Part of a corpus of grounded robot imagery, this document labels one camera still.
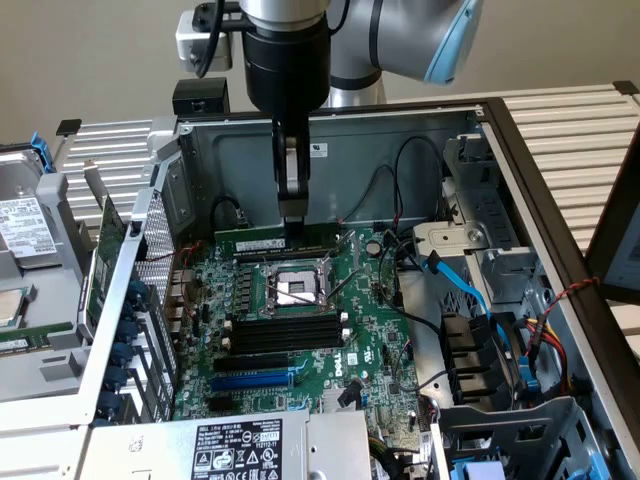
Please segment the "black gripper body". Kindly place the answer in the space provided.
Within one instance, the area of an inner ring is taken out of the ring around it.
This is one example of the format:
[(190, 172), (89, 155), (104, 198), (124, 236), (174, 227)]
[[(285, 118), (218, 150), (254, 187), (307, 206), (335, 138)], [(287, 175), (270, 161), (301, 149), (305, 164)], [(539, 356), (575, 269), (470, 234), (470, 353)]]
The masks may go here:
[(246, 31), (243, 53), (248, 96), (261, 112), (293, 121), (326, 101), (331, 53), (327, 23), (291, 32)]

